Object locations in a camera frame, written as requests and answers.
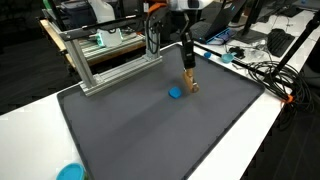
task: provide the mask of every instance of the floor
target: floor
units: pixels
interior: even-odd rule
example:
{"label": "floor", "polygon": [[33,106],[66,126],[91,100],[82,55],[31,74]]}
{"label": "floor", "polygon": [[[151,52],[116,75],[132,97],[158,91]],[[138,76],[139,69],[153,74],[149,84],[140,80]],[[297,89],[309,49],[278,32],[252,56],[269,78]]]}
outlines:
{"label": "floor", "polygon": [[319,109],[299,112],[287,130],[270,130],[242,180],[316,180],[319,158]]}
{"label": "floor", "polygon": [[45,38],[7,46],[4,52],[0,55],[0,114],[75,83]]}

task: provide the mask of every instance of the aluminum frame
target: aluminum frame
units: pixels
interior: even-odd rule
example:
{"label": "aluminum frame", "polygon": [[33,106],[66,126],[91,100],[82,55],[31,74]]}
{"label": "aluminum frame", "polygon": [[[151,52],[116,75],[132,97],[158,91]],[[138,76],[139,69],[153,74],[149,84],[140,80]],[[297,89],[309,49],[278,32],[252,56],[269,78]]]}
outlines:
{"label": "aluminum frame", "polygon": [[[82,51],[79,40],[72,38],[70,38],[72,40],[66,40],[65,35],[69,34],[69,31],[62,32],[58,27],[56,27],[54,24],[50,22],[49,25],[52,27],[53,30],[55,30],[59,34],[60,39],[65,44],[66,49],[69,55],[71,56],[76,66],[76,69],[82,79],[82,81],[79,82],[79,85],[86,96],[94,95],[124,79],[127,79],[135,74],[138,74],[143,70],[151,68],[162,62],[162,57],[160,56],[160,48],[158,48],[157,53],[152,54],[149,50],[150,47],[146,45],[146,54],[142,57],[130,61],[126,64],[123,64],[117,68],[93,75],[88,65],[88,59],[85,57],[85,54]],[[151,39],[153,40],[153,42],[157,42],[158,38],[160,39],[159,34],[151,33]],[[136,41],[129,41],[128,43],[124,43],[118,47],[115,47],[114,50],[127,48],[130,44],[134,43],[136,43]],[[151,46],[151,48],[156,48],[155,44],[152,44]]]}

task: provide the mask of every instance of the metal bracket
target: metal bracket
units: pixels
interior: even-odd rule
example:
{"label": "metal bracket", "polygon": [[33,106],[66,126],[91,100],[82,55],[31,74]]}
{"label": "metal bracket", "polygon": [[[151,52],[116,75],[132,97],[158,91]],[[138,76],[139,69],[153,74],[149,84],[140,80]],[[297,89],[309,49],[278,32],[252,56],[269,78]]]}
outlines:
{"label": "metal bracket", "polygon": [[101,74],[94,75],[97,84],[92,87],[87,87],[82,81],[80,86],[87,96],[98,93],[122,80],[125,80],[133,75],[140,73],[150,67],[153,67],[162,62],[162,57],[150,60],[147,56],[142,56],[136,60],[128,62],[117,68],[111,69]]}

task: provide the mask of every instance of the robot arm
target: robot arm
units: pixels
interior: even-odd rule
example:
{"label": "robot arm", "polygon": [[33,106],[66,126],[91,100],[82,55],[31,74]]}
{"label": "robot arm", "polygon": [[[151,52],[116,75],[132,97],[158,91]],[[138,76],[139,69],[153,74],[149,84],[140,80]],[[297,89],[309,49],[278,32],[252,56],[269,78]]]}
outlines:
{"label": "robot arm", "polygon": [[193,68],[196,66],[195,54],[193,50],[194,41],[190,27],[196,23],[196,11],[208,6],[213,0],[149,0],[159,4],[167,4],[171,11],[184,12],[186,25],[181,31],[180,39],[183,48],[181,48],[181,56],[185,71],[183,72],[183,79],[185,80],[188,89],[192,93],[199,91],[199,86],[193,76]]}

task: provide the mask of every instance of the desk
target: desk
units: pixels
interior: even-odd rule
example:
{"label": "desk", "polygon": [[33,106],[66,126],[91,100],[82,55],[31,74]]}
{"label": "desk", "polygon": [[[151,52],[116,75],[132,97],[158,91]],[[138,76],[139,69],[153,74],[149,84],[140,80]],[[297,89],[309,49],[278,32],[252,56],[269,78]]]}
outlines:
{"label": "desk", "polygon": [[[289,32],[302,32],[312,13],[303,12],[291,19],[294,26]],[[273,18],[267,24],[258,23],[254,28],[268,33]],[[280,27],[279,17],[275,27]],[[310,38],[317,39],[317,29]],[[315,42],[307,40],[292,57],[289,64],[300,70]],[[223,47],[207,46],[222,53]],[[195,52],[204,51],[195,48]],[[211,60],[222,64],[217,57]],[[231,64],[222,64],[239,74]],[[13,112],[0,116],[0,175],[2,179],[46,180],[55,179],[59,170],[72,162],[81,163],[68,127],[63,118],[57,94],[50,95]],[[265,92],[228,131],[218,145],[191,175],[191,180],[237,180],[246,170],[263,139],[281,110],[280,101]]]}
{"label": "desk", "polygon": [[[51,37],[53,42],[57,45],[59,51],[66,50],[66,46],[64,45],[63,40],[60,38],[59,34],[54,30],[54,28],[51,27],[48,20],[46,19],[40,20],[40,26],[42,26],[44,31],[48,33],[48,35]],[[80,42],[80,45],[81,47],[83,47],[83,51],[85,53],[84,55],[87,58],[89,66],[101,63],[103,61],[115,58],[125,53],[145,47],[145,43],[143,42],[143,37],[140,37],[139,35],[134,39],[127,39],[124,36],[123,44],[125,45],[121,45],[121,47],[119,48],[111,49],[111,48],[101,48],[101,47],[98,47],[98,45],[95,45],[95,43],[90,43],[84,40]],[[97,53],[97,55],[90,56],[90,54],[93,54],[92,53],[93,51],[99,51],[99,52]],[[70,63],[70,65],[74,69],[76,69],[76,66],[71,56],[69,54],[66,54],[65,58]]]}

